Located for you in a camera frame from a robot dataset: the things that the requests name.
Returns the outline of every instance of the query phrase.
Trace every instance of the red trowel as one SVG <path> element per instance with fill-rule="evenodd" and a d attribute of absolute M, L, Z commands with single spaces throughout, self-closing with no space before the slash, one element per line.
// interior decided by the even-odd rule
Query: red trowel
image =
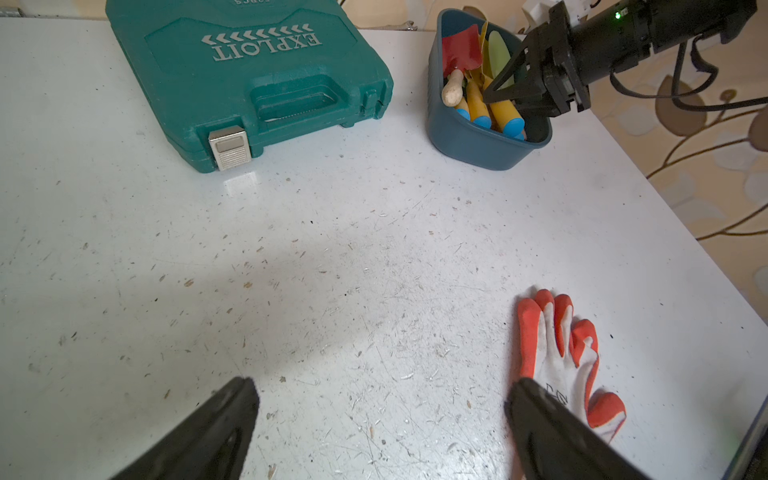
<path fill-rule="evenodd" d="M 448 83 L 442 89 L 442 103 L 455 107 L 462 100 L 464 72 L 482 65 L 478 26 L 442 38 L 442 75 Z"/>

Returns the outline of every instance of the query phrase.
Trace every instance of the yellow handle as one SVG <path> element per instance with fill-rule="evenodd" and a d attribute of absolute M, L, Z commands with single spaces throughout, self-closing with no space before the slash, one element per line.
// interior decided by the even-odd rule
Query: yellow handle
<path fill-rule="evenodd" d="M 467 101 L 462 97 L 458 105 L 454 107 L 459 115 L 469 120 L 469 106 L 467 105 Z"/>
<path fill-rule="evenodd" d="M 488 107 L 482 102 L 480 87 L 472 80 L 467 81 L 467 105 L 472 123 L 484 128 L 491 127 L 491 117 L 488 114 Z"/>
<path fill-rule="evenodd" d="M 491 79 L 485 77 L 484 88 L 488 88 L 491 84 Z M 504 132 L 504 135 L 514 137 L 523 131 L 525 127 L 525 121 L 520 116 L 518 109 L 509 100 L 497 101 L 491 104 L 491 111 L 498 123 L 499 129 Z"/>

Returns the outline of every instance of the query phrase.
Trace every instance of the embossed arrow logo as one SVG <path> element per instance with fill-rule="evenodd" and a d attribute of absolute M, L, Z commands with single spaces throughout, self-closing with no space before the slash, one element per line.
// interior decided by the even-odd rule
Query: embossed arrow logo
<path fill-rule="evenodd" d="M 247 38 L 249 40 L 258 40 L 258 37 L 261 37 L 261 38 L 271 38 L 270 35 L 279 38 L 281 36 L 281 34 L 282 35 L 291 35 L 292 33 L 304 33 L 305 31 L 314 31 L 314 30 L 312 30 L 310 28 L 310 24 L 308 24 L 308 23 L 305 23 L 304 25 L 302 25 L 301 28 L 298 26 L 298 24 L 297 25 L 292 25 L 290 27 L 288 25 L 283 25 L 282 27 L 272 27 L 272 28 L 266 30 L 267 33 L 269 33 L 269 35 L 264 33 L 264 30 L 266 30 L 266 29 L 265 28 L 259 28 L 258 30 L 256 30 L 256 34 L 255 34 L 256 37 L 253 36 L 254 35 L 253 30 L 246 30 L 243 33 L 243 37 L 245 37 L 245 38 Z M 200 40 L 200 41 L 202 41 L 204 44 L 208 44 L 208 45 L 218 45 L 215 41 L 212 40 L 213 37 L 214 37 L 213 35 L 205 35 L 202 38 L 202 40 Z M 220 43 L 226 44 L 226 43 L 232 43 L 232 41 L 245 41 L 245 40 L 243 40 L 243 37 L 240 37 L 240 32 L 235 31 L 232 34 L 229 34 L 229 38 L 231 38 L 231 40 L 227 39 L 227 33 L 220 33 L 220 34 L 216 35 L 215 38 Z"/>

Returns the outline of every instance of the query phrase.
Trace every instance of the metal latch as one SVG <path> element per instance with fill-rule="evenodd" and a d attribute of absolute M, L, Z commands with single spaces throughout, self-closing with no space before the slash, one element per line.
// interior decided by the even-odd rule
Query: metal latch
<path fill-rule="evenodd" d="M 208 134 L 219 170 L 239 167 L 251 161 L 248 136 L 242 127 L 227 127 Z"/>

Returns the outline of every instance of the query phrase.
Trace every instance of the wooden handle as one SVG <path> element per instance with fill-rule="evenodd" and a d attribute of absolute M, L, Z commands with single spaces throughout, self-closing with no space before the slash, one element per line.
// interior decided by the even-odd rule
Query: wooden handle
<path fill-rule="evenodd" d="M 464 81 L 464 74 L 461 70 L 455 69 L 448 76 L 448 83 L 442 88 L 442 103 L 446 107 L 455 107 L 458 105 L 464 93 L 462 92 L 462 82 Z"/>

